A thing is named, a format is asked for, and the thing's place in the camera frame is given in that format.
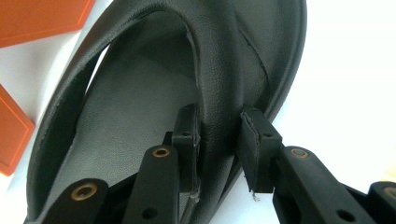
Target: white background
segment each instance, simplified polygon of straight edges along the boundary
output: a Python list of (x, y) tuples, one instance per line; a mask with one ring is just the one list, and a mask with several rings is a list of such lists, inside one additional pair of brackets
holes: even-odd
[[(0, 49), (0, 83), (38, 124), (76, 43), (111, 0), (97, 0), (81, 33)], [(304, 55), (275, 126), (285, 145), (314, 151), (334, 176), (366, 191), (396, 161), (396, 3), (308, 1)], [(26, 169), (34, 137), (14, 175), (0, 175), (0, 223), (26, 216)], [(239, 177), (211, 224), (277, 223), (272, 196)]]

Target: orange block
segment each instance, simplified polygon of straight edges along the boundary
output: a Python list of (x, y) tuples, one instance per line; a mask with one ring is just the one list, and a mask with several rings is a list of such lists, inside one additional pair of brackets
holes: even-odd
[(94, 0), (2, 0), (0, 48), (80, 30)]
[(0, 173), (12, 175), (35, 125), (0, 85)]

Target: black flip-flop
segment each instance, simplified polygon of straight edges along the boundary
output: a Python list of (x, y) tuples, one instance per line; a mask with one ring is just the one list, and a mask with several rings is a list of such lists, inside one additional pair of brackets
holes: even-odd
[(302, 56), (305, 21), (304, 0), (113, 2), (68, 65), (41, 123), (26, 222), (40, 222), (80, 179), (112, 186), (138, 172), (146, 149), (173, 130), (177, 111), (197, 103), (199, 191), (181, 193), (179, 211), (182, 223), (207, 223), (241, 172), (233, 151), (243, 105), (274, 119)]

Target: hole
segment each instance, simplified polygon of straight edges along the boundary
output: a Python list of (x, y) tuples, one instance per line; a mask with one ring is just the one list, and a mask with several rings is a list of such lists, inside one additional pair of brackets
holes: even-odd
[(142, 213), (142, 217), (144, 219), (152, 219), (158, 215), (158, 212), (155, 208), (146, 208), (145, 211)]
[(158, 158), (168, 156), (170, 151), (167, 148), (157, 148), (152, 152), (152, 155)]
[(163, 156), (165, 154), (166, 154), (166, 151), (163, 150), (163, 149), (160, 149), (160, 150), (157, 151), (157, 155), (159, 155), (159, 156)]
[(347, 222), (354, 222), (356, 220), (355, 217), (346, 210), (338, 210), (337, 215)]
[(297, 157), (300, 159), (305, 159), (309, 156), (307, 152), (305, 152), (304, 150), (299, 149), (299, 148), (292, 149), (291, 154), (293, 154), (294, 157)]
[(84, 188), (80, 189), (80, 190), (77, 192), (77, 195), (78, 195), (78, 197), (84, 197), (84, 196), (90, 194), (91, 191), (92, 191), (92, 188), (84, 187)]
[(71, 197), (74, 201), (84, 201), (91, 198), (97, 191), (97, 187), (93, 183), (87, 183), (74, 189)]

